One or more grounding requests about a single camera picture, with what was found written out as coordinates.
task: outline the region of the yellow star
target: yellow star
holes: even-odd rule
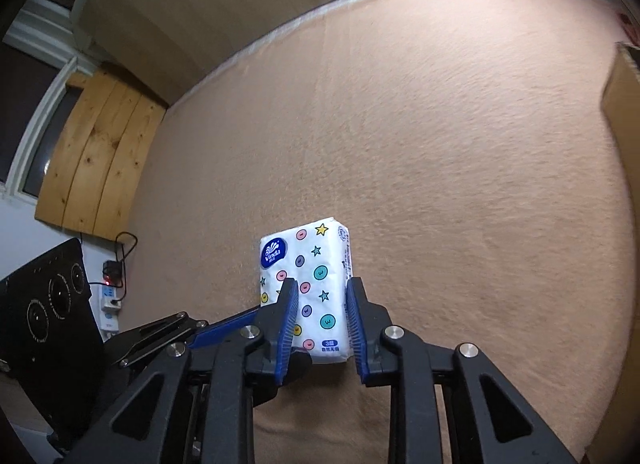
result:
[[[329,228],[324,227],[324,222],[316,228],[316,235],[322,235],[324,237],[324,232]]]

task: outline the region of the beige cloth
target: beige cloth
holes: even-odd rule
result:
[[[578,458],[634,301],[622,167],[599,111],[624,38],[597,0],[367,0],[170,109],[130,228],[121,326],[258,303],[258,241],[333,215],[372,301],[474,341]],[[388,390],[315,368],[255,411],[259,463],[385,462]]]

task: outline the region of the vinda logo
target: vinda logo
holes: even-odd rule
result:
[[[265,247],[262,248],[260,264],[264,269],[273,266],[277,261],[282,260],[287,254],[287,244],[284,239],[271,239]]]

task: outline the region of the triangular cutout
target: triangular cutout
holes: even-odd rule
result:
[[[139,391],[122,413],[111,423],[111,430],[135,440],[145,440],[149,435],[151,420],[162,391],[164,376],[156,374]]]
[[[532,428],[529,421],[518,411],[491,377],[482,376],[480,385],[498,442],[509,442],[519,437],[531,435]]]

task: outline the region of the black cable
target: black cable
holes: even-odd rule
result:
[[[128,235],[133,238],[133,245],[125,252],[124,250],[124,242],[120,242],[120,250],[122,251],[122,258],[118,257],[118,239],[123,236]],[[122,301],[127,296],[127,263],[126,258],[131,254],[131,252],[138,245],[138,237],[129,231],[121,231],[116,235],[116,238],[113,240],[113,253],[116,257],[116,262],[122,263],[122,278],[120,285],[107,284],[105,282],[89,282],[89,285],[106,285],[107,287],[113,287],[114,289],[124,289],[124,292],[121,297],[114,298],[111,302],[116,303]]]

